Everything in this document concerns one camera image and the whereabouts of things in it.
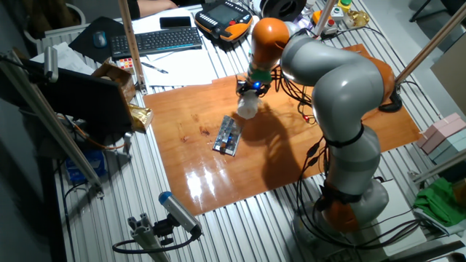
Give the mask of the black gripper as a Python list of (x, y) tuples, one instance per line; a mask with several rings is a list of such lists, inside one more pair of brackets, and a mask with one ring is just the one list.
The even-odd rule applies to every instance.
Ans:
[(247, 82), (247, 81), (238, 81), (236, 94), (238, 97), (242, 97), (246, 94), (246, 92), (251, 91), (256, 97), (262, 98), (265, 94), (268, 93), (270, 89), (269, 84), (263, 84), (261, 82)]

